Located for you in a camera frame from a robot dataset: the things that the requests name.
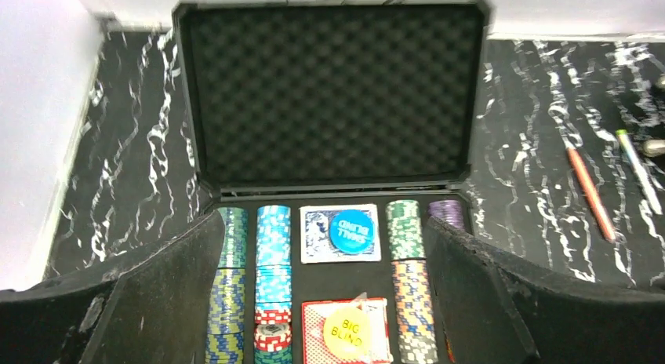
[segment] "purple poker chip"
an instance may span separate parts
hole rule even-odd
[[[444,220],[453,227],[466,231],[462,205],[456,199],[446,199],[430,203],[430,216]]]

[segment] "black marble surface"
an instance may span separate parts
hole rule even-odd
[[[48,276],[182,231],[210,199],[194,182],[191,128],[173,34],[112,32],[53,242]],[[665,277],[665,220],[652,215],[615,130],[665,137],[649,86],[665,44],[490,41],[475,119],[474,232],[590,282]],[[620,241],[602,239],[564,142],[597,183]],[[662,197],[665,167],[647,162]]]

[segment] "light blue poker chip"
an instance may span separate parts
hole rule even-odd
[[[291,309],[291,301],[282,301],[276,303],[256,303],[254,308],[257,311],[278,311],[282,309]]]
[[[374,241],[372,218],[357,209],[338,213],[330,223],[330,241],[347,254],[365,252]]]
[[[291,263],[291,209],[288,206],[263,206],[258,209],[256,266]]]
[[[275,277],[291,275],[291,266],[284,264],[268,265],[268,266],[259,266],[256,268],[256,277]]]

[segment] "white wall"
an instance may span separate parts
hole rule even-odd
[[[0,37],[0,289],[25,289],[44,273],[102,35],[79,0],[0,0]]]
[[[170,26],[178,0],[81,0],[123,23]],[[665,31],[665,0],[492,0],[499,34],[596,35]]]

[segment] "stack of poker chips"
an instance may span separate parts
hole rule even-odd
[[[402,362],[436,363],[434,315],[425,260],[394,261],[392,269]]]
[[[390,202],[386,213],[392,260],[424,258],[418,202],[410,200]]]
[[[245,251],[247,212],[223,207],[222,254],[210,293],[205,362],[241,363],[245,343]]]
[[[405,364],[438,362],[419,210],[418,202],[412,200],[388,203],[386,210],[397,302],[398,345]]]
[[[255,364],[290,364],[291,209],[263,206],[256,228]]]
[[[453,227],[464,231],[462,205],[456,199],[446,199],[430,203],[430,216],[444,220]]]

